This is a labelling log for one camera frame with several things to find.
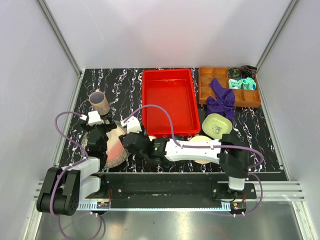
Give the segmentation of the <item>speckled grey large plate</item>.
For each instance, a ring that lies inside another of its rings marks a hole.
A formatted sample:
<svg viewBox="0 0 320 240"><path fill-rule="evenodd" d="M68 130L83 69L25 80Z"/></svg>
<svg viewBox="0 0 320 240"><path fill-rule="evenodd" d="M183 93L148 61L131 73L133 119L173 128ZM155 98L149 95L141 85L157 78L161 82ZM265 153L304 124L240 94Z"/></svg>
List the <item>speckled grey large plate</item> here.
<svg viewBox="0 0 320 240"><path fill-rule="evenodd" d="M127 131L120 125L120 124L117 124L116 123L116 128L117 127L120 127L121 129L124 130L124 134L127 133ZM85 131L85 135L81 141L81 146L85 149L87 145L87 132ZM90 157L90 158L97 158L100 160L100 167L99 169L102 171L102 170L105 170L105 169L111 169L111 168L114 168L114 167L117 167L119 165L121 165L128 157L128 152L125 150L126 152L126 158L122 158L122 159L117 159L115 161L112 161L112 162L107 162L107 152L105 153L98 153L98 152L93 152L93 153L87 153L87 155Z"/></svg>

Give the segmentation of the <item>pink cream round plate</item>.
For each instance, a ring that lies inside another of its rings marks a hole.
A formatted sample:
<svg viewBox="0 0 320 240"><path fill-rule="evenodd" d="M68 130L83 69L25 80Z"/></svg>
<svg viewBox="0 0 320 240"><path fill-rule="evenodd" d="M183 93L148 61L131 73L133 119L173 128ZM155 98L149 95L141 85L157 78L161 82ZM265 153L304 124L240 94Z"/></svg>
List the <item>pink cream round plate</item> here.
<svg viewBox="0 0 320 240"><path fill-rule="evenodd" d="M119 139L120 136L124 135L125 132L119 126L116 129L112 129L106 133L107 140L107 163L123 159L127 157L127 153Z"/></svg>

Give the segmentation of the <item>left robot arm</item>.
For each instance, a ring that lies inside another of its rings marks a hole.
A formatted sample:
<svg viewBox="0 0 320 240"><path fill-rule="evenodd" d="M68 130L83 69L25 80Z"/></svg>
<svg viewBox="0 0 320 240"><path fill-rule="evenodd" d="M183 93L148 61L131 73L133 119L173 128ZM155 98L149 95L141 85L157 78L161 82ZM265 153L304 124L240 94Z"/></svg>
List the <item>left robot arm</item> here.
<svg viewBox="0 0 320 240"><path fill-rule="evenodd" d="M108 186L93 174L101 171L108 159L107 133L117 128L117 124L110 115L103 116L94 121L88 115L77 114L79 123L86 135L86 146L72 140L58 127L58 119L67 112L60 113L54 120L58 133L76 145L83 158L65 167L51 167L47 170L39 196L36 209L40 213L49 213L53 216L71 216L75 213L79 201L83 197L93 194L103 198L108 193Z"/></svg>

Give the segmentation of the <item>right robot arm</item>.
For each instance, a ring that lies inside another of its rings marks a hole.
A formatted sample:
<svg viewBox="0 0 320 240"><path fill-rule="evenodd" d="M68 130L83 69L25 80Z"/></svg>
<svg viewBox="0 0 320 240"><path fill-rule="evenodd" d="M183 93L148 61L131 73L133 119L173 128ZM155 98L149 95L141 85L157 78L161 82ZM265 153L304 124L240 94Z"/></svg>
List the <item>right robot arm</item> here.
<svg viewBox="0 0 320 240"><path fill-rule="evenodd" d="M175 138L151 140L146 132L139 131L121 135L119 140L130 154L159 165L179 161L205 161L220 165L228 176L228 195L236 199L245 192L245 180L249 175L249 148L236 145L237 141L229 134L223 134L221 139L206 141Z"/></svg>

